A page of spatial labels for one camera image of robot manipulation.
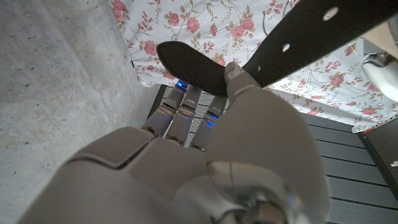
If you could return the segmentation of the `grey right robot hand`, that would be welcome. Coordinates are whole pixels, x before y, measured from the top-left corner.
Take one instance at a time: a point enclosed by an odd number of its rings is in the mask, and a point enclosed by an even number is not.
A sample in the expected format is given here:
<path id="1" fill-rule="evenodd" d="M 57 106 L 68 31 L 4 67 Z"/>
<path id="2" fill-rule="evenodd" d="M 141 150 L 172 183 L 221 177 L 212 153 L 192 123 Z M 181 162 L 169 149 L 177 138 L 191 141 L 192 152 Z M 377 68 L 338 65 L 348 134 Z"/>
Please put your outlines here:
<path id="1" fill-rule="evenodd" d="M 330 187 L 300 113 L 231 62 L 229 108 L 189 147 L 149 128 L 117 129 L 64 163 L 21 223 L 324 223 Z"/>

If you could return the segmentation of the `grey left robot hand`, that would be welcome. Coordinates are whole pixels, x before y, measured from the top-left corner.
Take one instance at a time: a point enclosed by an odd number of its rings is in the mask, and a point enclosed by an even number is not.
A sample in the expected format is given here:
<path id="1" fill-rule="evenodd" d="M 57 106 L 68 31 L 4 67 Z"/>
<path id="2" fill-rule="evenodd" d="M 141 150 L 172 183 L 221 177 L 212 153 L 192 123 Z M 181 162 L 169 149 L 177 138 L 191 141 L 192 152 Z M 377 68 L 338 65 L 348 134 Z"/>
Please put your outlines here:
<path id="1" fill-rule="evenodd" d="M 361 68 L 369 81 L 384 95 L 397 101 L 397 59 L 388 53 L 368 55 Z"/>

